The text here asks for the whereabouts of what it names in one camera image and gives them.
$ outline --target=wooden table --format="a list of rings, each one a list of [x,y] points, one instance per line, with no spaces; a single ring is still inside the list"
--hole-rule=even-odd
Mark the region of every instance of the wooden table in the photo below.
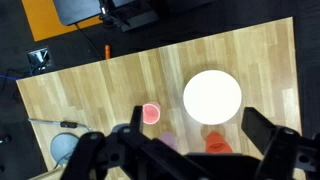
[[[204,70],[221,70],[240,84],[243,101],[227,123],[207,126],[193,120],[183,106],[187,82]],[[265,23],[192,41],[143,51],[17,81],[32,119],[68,120],[108,135],[128,123],[135,105],[161,104],[161,118],[145,125],[144,134],[156,138],[164,131],[176,135],[178,151],[204,152],[204,137],[215,130],[234,152],[261,158],[242,132],[244,107],[252,106],[275,124],[301,131],[292,18]],[[55,162],[50,142],[68,130],[33,125],[48,169]],[[109,179],[126,177],[109,171]]]

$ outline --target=wooden tabletop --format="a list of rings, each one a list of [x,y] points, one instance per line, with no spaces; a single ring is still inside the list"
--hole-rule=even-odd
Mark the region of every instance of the wooden tabletop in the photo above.
[[[185,111],[182,95],[188,81],[205,70],[233,76],[242,90],[242,104],[228,122],[208,126]],[[234,152],[261,158],[242,132],[244,107],[255,107],[274,124],[301,131],[292,18],[173,44],[17,81],[32,119],[67,120],[86,124],[108,135],[128,123],[135,105],[157,101],[161,118],[144,125],[144,134],[176,135],[181,154],[204,152],[211,131],[224,135]],[[62,132],[78,136],[84,129],[33,125],[49,170],[55,162],[50,142]],[[109,171],[109,179],[126,177]]]

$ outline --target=black carpet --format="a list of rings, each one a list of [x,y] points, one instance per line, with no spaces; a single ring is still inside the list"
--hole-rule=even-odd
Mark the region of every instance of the black carpet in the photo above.
[[[303,135],[312,137],[320,132],[318,0],[216,0],[133,32],[106,30],[101,25],[83,31],[101,54],[104,45],[109,44],[112,56],[116,57],[291,16],[294,16]],[[52,70],[99,60],[95,50],[77,31],[33,42],[19,0],[0,1],[0,22],[0,74],[5,74],[8,68],[27,71],[26,52],[45,45],[49,46],[53,58]],[[17,73],[10,75],[22,77]],[[13,137],[10,144],[0,145],[0,166],[6,167],[0,179],[26,179],[46,171],[32,128],[26,122],[24,105],[19,98],[14,98],[16,88],[16,84],[9,81],[0,94],[0,135]]]

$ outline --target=orange object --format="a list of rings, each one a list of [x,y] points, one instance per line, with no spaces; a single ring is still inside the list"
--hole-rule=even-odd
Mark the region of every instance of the orange object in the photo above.
[[[61,24],[53,0],[22,0],[34,41],[40,41],[71,31],[75,26]],[[80,28],[102,23],[97,16],[78,23]]]
[[[110,59],[111,58],[111,48],[109,45],[105,45],[104,46],[104,50],[106,52],[106,59]]]
[[[232,149],[221,134],[212,132],[206,138],[206,153],[232,153]]]

